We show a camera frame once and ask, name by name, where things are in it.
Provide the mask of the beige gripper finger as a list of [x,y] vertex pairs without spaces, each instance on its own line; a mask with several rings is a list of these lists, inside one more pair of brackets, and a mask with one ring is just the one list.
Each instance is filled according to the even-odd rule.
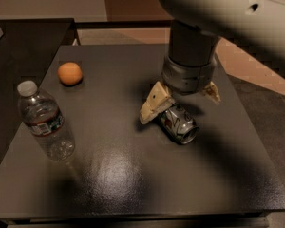
[[219,105],[221,102],[219,89],[213,82],[210,82],[208,85],[206,85],[201,91],[201,94],[212,101],[215,105]]
[[163,82],[157,81],[140,110],[141,124],[148,124],[174,102],[171,89]]

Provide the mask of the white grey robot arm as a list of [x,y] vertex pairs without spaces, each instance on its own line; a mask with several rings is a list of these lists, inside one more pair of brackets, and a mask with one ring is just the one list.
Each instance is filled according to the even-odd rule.
[[285,0],[159,0],[174,21],[161,80],[140,111],[147,124],[182,95],[220,101],[212,82],[215,47],[225,38],[285,79]]

